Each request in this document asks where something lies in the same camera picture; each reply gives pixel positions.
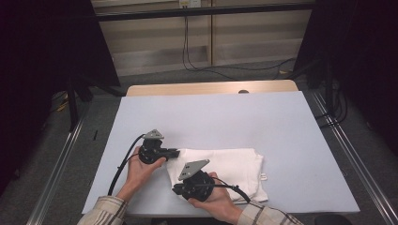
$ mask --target sleeve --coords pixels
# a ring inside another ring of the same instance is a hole
[[[243,210],[237,225],[303,225],[295,217],[278,209],[269,208],[258,202],[251,201]]]
[[[117,197],[99,197],[94,208],[80,219],[78,225],[120,225],[123,223],[126,208],[127,203]]]

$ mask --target silver metal plate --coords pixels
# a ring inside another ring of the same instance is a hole
[[[209,159],[193,161],[185,163],[184,169],[182,169],[181,174],[178,177],[178,180],[185,180],[187,178],[192,177],[202,168],[204,168],[210,162]]]
[[[158,132],[157,129],[152,129],[151,131],[147,132],[144,136],[144,139],[163,139],[163,135]]]

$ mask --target electrical cable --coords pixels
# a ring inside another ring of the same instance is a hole
[[[112,195],[112,192],[114,192],[114,187],[115,187],[115,184],[116,184],[116,182],[117,182],[117,179],[119,178],[120,174],[122,173],[122,171],[123,171],[124,167],[126,166],[127,162],[130,160],[131,157],[137,155],[137,154],[133,154],[131,157],[129,157],[132,148],[133,148],[134,145],[135,145],[141,138],[143,138],[144,136],[145,136],[145,134],[140,135],[140,136],[132,143],[131,147],[129,148],[129,151],[127,152],[126,156],[123,158],[122,163],[120,164],[119,167],[117,167],[117,172],[116,172],[116,174],[115,174],[115,176],[114,176],[114,179],[112,180],[111,186],[109,187],[108,195]]]
[[[300,67],[299,69],[295,70],[292,74],[290,74],[287,78],[285,78],[286,80],[295,80],[296,78],[298,78],[299,76],[301,76],[302,74],[304,74],[304,71],[312,68],[314,66],[316,66],[316,64],[320,63],[321,60],[320,59],[314,59],[311,63],[309,63],[308,65],[304,66],[304,67]]]
[[[330,126],[339,125],[339,124],[343,123],[343,121],[346,119],[346,117],[348,115],[348,101],[346,99],[345,94],[343,92],[341,92],[341,87],[339,88],[338,93],[339,93],[339,95],[337,96],[337,98],[339,99],[339,102],[341,105],[340,106],[341,110],[340,110],[339,115],[334,118],[334,121],[328,122],[327,124],[320,126],[320,128],[327,128]],[[340,101],[340,93],[343,93],[344,107]]]
[[[339,116],[338,117],[340,117],[341,116],[341,113],[342,113],[342,105],[341,105],[341,101],[340,101],[340,91],[341,91],[341,89],[339,88],[338,90],[337,90],[337,93],[336,93],[336,95],[335,95],[335,97],[334,97],[334,104],[333,104],[333,112],[325,112],[325,113],[323,113],[323,114],[320,114],[320,115],[317,115],[317,116],[315,116],[315,119],[316,120],[318,120],[318,119],[320,119],[320,118],[323,118],[323,117],[325,117],[325,116],[328,116],[328,115],[332,115],[332,116],[334,116],[334,114],[340,109],[340,114],[339,114]]]
[[[192,68],[188,68],[187,65],[185,64],[185,54],[187,55],[188,63],[191,65]],[[289,59],[284,60],[283,62],[281,62],[281,63],[279,63],[277,65],[274,65],[274,66],[271,66],[271,67],[261,67],[261,68],[245,68],[245,67],[232,67],[232,66],[214,66],[214,67],[198,68],[198,67],[193,65],[193,63],[191,62],[191,59],[190,59],[189,44],[188,44],[188,18],[185,17],[185,37],[184,37],[184,47],[183,47],[183,51],[182,51],[182,64],[183,64],[184,68],[186,70],[188,70],[188,71],[192,71],[192,72],[208,71],[208,72],[219,74],[219,75],[221,75],[221,76],[223,76],[225,78],[237,81],[237,79],[235,79],[235,78],[229,77],[229,76],[227,76],[225,74],[222,74],[220,72],[217,72],[217,71],[214,71],[214,70],[211,70],[211,69],[212,68],[232,68],[232,69],[259,71],[259,70],[267,70],[267,69],[272,69],[272,68],[278,68],[278,71],[277,71],[278,74],[272,79],[272,80],[275,80],[278,77],[278,75],[279,75],[279,68],[283,64],[285,64],[285,63],[287,63],[289,61],[293,61],[293,60],[296,60],[296,58],[289,58]]]
[[[193,67],[193,69],[187,68],[187,66],[185,65],[185,52],[187,52],[188,62]],[[229,76],[222,74],[220,72],[217,72],[217,71],[209,70],[207,68],[197,68],[191,63],[190,52],[188,50],[188,18],[187,17],[185,17],[185,39],[184,39],[184,48],[182,51],[182,64],[184,65],[184,68],[190,72],[207,71],[207,72],[219,74],[219,75],[223,76],[224,78],[231,79],[233,81],[237,81],[237,79],[229,77]]]
[[[222,182],[222,183],[225,185],[226,188],[231,188],[232,190],[234,190],[236,193],[238,193],[240,196],[242,196],[243,199],[245,199],[245,201],[246,201],[247,203],[249,203],[249,202],[251,201],[250,198],[249,198],[249,196],[248,196],[245,192],[243,192],[243,190],[241,190],[241,189],[239,188],[239,186],[230,186],[230,185],[227,185],[225,182],[223,182],[223,180],[221,180],[220,178],[217,178],[217,177],[211,176],[211,178],[213,178],[213,179],[215,179],[215,180],[218,180],[218,181]]]

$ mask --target folded cloth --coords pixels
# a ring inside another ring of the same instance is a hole
[[[238,185],[252,200],[263,202],[268,199],[261,185],[261,167],[263,156],[252,148],[192,150],[179,149],[178,158],[170,158],[166,164],[172,187],[182,183],[178,181],[185,163],[209,159],[210,162],[202,171],[216,172],[218,177],[228,185]],[[232,189],[227,189],[231,200],[235,203],[245,203],[244,199]]]

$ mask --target hand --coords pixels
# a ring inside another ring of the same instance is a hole
[[[138,154],[140,146],[134,149],[133,154]],[[129,170],[126,183],[117,193],[116,197],[129,202],[135,192],[137,192],[149,179],[150,175],[166,161],[165,157],[159,158],[152,164],[144,164],[137,156],[129,160]]]
[[[211,177],[218,178],[215,172],[208,174]],[[221,182],[214,179],[216,185],[220,185]],[[202,208],[209,212],[214,218],[220,221],[237,224],[242,210],[234,205],[231,201],[228,191],[225,187],[215,187],[213,192],[204,202],[200,202],[194,198],[188,199],[195,208]]]

